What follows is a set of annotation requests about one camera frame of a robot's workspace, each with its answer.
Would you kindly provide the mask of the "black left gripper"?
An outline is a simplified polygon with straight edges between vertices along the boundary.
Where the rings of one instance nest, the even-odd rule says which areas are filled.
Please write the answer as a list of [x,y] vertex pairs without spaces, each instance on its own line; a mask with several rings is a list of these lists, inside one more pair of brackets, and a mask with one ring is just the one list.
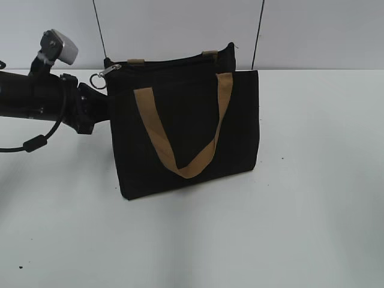
[[95,124],[110,120],[110,99],[70,74],[60,75],[67,95],[63,123],[77,134],[91,135]]

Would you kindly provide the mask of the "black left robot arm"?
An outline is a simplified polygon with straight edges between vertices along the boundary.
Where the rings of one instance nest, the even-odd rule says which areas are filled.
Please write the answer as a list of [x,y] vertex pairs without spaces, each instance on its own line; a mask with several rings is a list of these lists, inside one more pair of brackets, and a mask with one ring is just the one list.
[[78,134],[110,120],[109,99],[70,74],[32,77],[1,72],[1,116],[61,120]]

